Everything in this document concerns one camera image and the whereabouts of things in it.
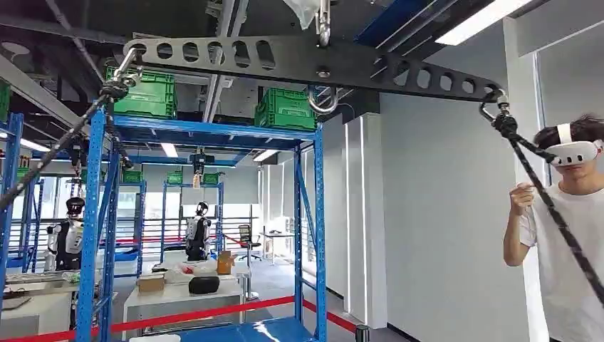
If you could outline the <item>person's right hand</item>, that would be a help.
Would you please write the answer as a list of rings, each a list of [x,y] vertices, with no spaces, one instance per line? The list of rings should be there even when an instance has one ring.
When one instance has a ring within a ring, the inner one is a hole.
[[[513,216],[521,216],[525,210],[533,204],[535,197],[535,186],[531,183],[520,183],[509,193],[511,209]]]

